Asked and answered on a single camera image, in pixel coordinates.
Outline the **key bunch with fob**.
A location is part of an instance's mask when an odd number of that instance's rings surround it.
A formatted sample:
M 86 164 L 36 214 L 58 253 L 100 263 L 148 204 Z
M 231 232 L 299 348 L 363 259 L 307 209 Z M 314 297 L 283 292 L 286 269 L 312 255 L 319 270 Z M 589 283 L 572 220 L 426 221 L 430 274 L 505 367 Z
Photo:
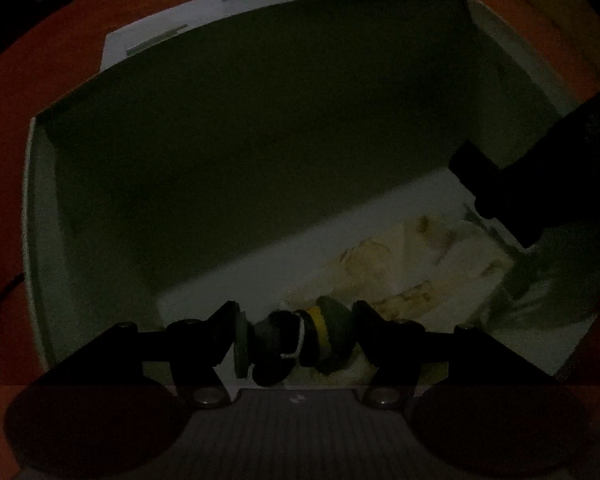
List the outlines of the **key bunch with fob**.
M 259 322 L 239 315 L 234 372 L 270 388 L 286 382 L 326 385 L 360 355 L 353 314 L 330 297 L 304 308 L 277 309 Z

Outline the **white box lid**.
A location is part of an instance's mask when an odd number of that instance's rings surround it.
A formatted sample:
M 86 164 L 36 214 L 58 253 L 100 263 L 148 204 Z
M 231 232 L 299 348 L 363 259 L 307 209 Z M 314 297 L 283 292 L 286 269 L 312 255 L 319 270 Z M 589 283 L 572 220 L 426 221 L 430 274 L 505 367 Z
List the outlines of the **white box lid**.
M 105 38 L 100 69 L 108 68 L 160 42 L 231 16 L 294 0 L 190 0 L 125 25 Z

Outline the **open white cardboard box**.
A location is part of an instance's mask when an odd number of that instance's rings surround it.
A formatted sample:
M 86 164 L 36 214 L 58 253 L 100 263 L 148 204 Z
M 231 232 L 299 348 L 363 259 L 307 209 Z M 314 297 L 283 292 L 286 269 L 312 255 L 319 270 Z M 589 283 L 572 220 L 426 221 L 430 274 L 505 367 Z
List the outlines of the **open white cardboard box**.
M 450 161 L 505 167 L 575 107 L 480 0 L 297 0 L 137 53 L 32 122 L 42 362 L 120 322 L 326 296 L 430 332 L 478 321 L 555 373 L 595 321 L 591 269 L 479 217 Z

